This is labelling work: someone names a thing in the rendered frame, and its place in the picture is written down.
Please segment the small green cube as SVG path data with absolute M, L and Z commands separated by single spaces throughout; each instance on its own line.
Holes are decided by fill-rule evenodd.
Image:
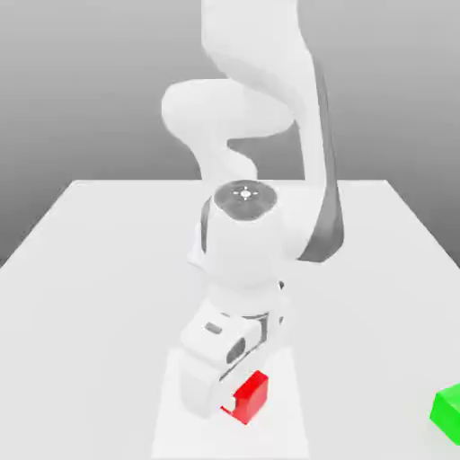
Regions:
M 429 419 L 457 446 L 460 446 L 460 384 L 436 393 Z

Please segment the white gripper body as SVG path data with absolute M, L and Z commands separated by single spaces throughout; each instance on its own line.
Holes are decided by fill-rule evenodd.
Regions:
M 208 419 L 221 408 L 232 412 L 239 405 L 237 393 L 267 359 L 264 345 L 244 353 L 226 368 L 209 364 L 188 349 L 181 350 L 179 383 L 181 401 L 190 413 Z

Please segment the small red cube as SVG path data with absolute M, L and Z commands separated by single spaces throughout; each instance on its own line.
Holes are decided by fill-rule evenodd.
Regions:
M 268 386 L 269 377 L 256 370 L 232 395 L 234 408 L 221 406 L 220 409 L 247 425 L 267 401 Z

